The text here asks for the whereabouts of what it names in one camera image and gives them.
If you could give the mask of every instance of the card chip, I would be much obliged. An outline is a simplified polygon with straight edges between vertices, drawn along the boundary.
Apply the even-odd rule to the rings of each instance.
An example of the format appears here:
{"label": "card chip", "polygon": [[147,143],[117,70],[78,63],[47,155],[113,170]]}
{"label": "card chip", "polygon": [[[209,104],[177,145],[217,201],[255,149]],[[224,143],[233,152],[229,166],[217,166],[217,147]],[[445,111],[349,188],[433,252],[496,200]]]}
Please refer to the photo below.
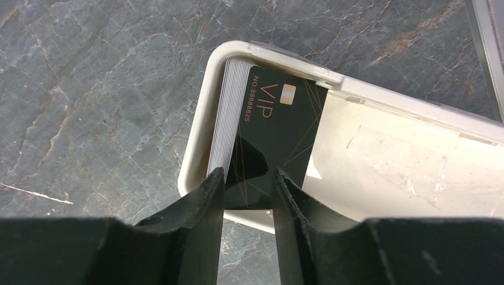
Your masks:
{"label": "card chip", "polygon": [[284,84],[282,89],[282,95],[280,95],[280,103],[286,105],[292,105],[292,102],[294,102],[295,93],[296,93],[296,86]]}

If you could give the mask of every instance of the white container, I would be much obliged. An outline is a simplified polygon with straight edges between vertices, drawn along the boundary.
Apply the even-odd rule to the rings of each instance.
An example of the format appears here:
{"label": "white container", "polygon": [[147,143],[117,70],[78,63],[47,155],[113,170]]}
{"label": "white container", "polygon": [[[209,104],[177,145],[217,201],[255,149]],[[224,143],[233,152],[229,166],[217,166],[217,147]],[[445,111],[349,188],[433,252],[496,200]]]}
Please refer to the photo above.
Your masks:
{"label": "white container", "polygon": [[[182,196],[205,179],[224,64],[234,56],[329,89],[303,183],[328,207],[356,220],[504,218],[501,124],[239,41],[220,45],[209,58],[178,178]],[[226,210],[224,217],[274,233],[270,210]]]}

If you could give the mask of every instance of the black vip card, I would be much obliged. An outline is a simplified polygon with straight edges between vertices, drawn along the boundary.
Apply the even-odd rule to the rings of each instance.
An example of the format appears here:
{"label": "black vip card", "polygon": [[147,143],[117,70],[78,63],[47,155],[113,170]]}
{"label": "black vip card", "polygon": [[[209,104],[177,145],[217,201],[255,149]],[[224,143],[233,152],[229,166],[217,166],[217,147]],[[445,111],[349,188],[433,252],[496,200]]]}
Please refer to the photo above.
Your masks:
{"label": "black vip card", "polygon": [[277,167],[303,185],[326,96],[315,81],[250,69],[226,178],[226,209],[270,209]]}

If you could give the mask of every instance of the stack of cards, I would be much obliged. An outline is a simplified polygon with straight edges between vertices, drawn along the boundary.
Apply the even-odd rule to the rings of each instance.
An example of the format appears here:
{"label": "stack of cards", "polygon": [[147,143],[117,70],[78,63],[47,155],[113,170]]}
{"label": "stack of cards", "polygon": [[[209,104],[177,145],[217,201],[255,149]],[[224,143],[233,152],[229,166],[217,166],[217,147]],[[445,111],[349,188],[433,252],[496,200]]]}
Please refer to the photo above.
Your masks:
{"label": "stack of cards", "polygon": [[314,81],[226,62],[208,172],[225,169],[227,209],[271,208],[277,167],[303,184],[326,96]]}

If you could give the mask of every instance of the gray marble surface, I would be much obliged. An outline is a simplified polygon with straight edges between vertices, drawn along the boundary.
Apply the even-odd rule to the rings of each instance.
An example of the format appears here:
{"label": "gray marble surface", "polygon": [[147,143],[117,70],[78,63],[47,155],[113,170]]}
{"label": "gray marble surface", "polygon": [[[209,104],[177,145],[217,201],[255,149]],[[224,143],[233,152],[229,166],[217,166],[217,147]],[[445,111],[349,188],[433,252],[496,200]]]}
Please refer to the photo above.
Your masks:
{"label": "gray marble surface", "polygon": [[[0,216],[135,223],[179,197],[206,61],[256,40],[492,117],[462,0],[2,0]],[[275,237],[226,222],[219,284],[279,283]]]}

